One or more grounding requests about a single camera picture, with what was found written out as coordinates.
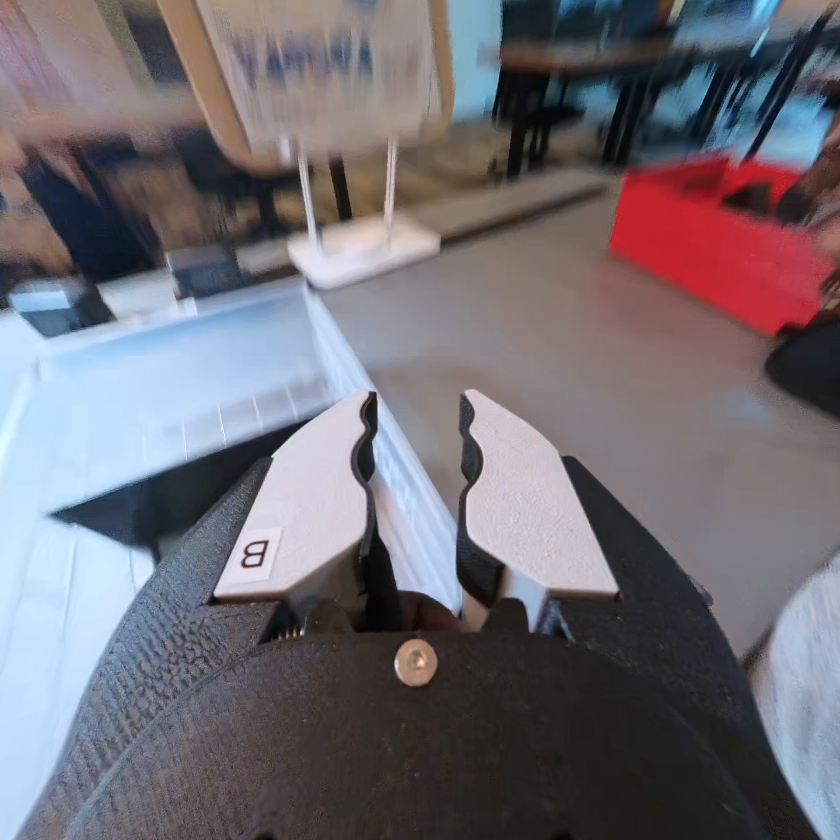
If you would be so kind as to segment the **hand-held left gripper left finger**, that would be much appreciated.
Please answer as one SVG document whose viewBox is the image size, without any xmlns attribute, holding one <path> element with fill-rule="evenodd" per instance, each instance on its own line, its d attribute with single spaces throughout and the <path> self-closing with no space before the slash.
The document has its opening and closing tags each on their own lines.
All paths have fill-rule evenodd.
<svg viewBox="0 0 840 840">
<path fill-rule="evenodd" d="M 228 555 L 217 602 L 333 598 L 364 608 L 364 558 L 375 509 L 374 392 L 355 392 L 288 438 L 270 464 Z"/>
</svg>

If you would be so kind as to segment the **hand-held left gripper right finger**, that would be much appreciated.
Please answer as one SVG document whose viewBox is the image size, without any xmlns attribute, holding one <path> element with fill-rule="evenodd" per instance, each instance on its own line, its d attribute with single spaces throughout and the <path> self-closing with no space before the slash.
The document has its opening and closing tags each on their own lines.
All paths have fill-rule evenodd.
<svg viewBox="0 0 840 840">
<path fill-rule="evenodd" d="M 484 625 L 507 599 L 528 625 L 541 625 L 554 600 L 616 601 L 619 584 L 560 451 L 475 389 L 460 395 L 458 430 L 462 624 Z"/>
</svg>

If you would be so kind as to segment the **white plastic tray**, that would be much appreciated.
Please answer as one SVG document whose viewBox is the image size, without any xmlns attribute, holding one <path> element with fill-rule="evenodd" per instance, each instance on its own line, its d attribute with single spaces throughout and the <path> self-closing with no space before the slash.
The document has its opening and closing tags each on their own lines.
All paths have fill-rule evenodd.
<svg viewBox="0 0 840 840">
<path fill-rule="evenodd" d="M 67 739 L 112 632 L 150 579 L 155 544 L 53 514 L 201 456 L 284 431 L 362 390 L 379 393 L 374 488 L 401 589 L 460 608 L 455 522 L 412 445 L 403 387 L 427 341 L 405 312 L 270 284 L 166 314 L 41 339 L 2 316 L 2 838 L 13 838 Z"/>
</svg>

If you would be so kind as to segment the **dark box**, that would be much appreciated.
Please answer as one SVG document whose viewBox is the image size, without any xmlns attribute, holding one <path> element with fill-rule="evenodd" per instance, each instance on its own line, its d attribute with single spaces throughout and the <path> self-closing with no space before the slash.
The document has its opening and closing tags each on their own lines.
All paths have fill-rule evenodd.
<svg viewBox="0 0 840 840">
<path fill-rule="evenodd" d="M 178 300 L 208 298 L 250 287 L 255 282 L 254 275 L 239 264 L 231 245 L 178 248 L 167 251 L 164 257 Z"/>
<path fill-rule="evenodd" d="M 82 276 L 19 281 L 8 304 L 44 338 L 116 322 L 98 286 Z"/>
</svg>

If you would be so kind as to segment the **red plastic bin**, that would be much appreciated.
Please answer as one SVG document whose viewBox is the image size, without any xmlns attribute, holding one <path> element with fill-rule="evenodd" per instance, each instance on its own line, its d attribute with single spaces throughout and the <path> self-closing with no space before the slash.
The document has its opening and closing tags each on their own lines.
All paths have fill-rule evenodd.
<svg viewBox="0 0 840 840">
<path fill-rule="evenodd" d="M 707 154 L 628 171 L 611 252 L 762 335 L 822 309 L 833 262 L 773 210 L 800 172 Z"/>
</svg>

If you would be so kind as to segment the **tan-edged sign on white stand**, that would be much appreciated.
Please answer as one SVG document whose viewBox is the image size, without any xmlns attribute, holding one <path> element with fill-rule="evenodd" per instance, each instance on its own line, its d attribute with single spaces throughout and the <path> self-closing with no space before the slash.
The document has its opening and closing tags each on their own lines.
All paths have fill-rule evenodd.
<svg viewBox="0 0 840 840">
<path fill-rule="evenodd" d="M 446 2 L 161 1 L 206 124 L 254 174 L 297 163 L 307 232 L 291 263 L 331 291 L 437 256 L 441 234 L 395 210 L 400 148 L 450 124 Z M 319 227 L 309 166 L 385 148 L 380 215 Z"/>
</svg>

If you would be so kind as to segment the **wooden desk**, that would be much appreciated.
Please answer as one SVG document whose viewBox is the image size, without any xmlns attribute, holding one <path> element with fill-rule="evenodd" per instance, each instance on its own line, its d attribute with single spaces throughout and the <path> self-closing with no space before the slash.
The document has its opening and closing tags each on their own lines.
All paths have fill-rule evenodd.
<svg viewBox="0 0 840 840">
<path fill-rule="evenodd" d="M 528 132 L 532 132 L 528 162 L 537 165 L 551 125 L 567 123 L 579 115 L 577 109 L 567 104 L 549 108 L 543 105 L 553 77 L 561 79 L 564 87 L 575 81 L 620 77 L 623 87 L 605 136 L 601 162 L 622 169 L 629 161 L 647 105 L 655 105 L 657 91 L 687 77 L 696 67 L 714 67 L 706 96 L 687 134 L 693 144 L 704 144 L 742 70 L 762 54 L 784 46 L 784 63 L 775 97 L 752 147 L 757 150 L 816 48 L 838 42 L 838 12 L 829 10 L 811 25 L 798 28 L 783 21 L 759 29 L 716 28 L 711 33 L 714 35 L 711 40 L 657 37 L 606 47 L 592 44 L 502 47 L 499 90 L 504 94 L 501 100 L 510 106 L 511 121 L 507 179 L 520 176 Z"/>
</svg>

